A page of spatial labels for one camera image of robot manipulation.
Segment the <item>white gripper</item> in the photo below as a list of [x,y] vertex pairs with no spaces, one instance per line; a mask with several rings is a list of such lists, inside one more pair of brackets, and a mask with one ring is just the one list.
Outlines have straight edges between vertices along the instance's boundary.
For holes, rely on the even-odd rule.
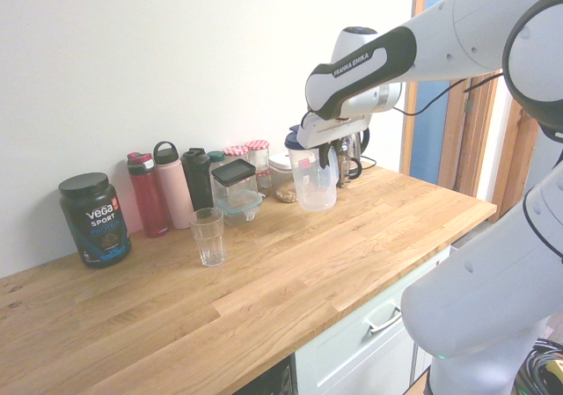
[[307,113],[299,125],[296,139],[305,149],[318,146],[320,167],[326,168],[330,164],[330,142],[363,131],[369,126],[369,122],[369,114],[345,120],[324,120],[315,113]]

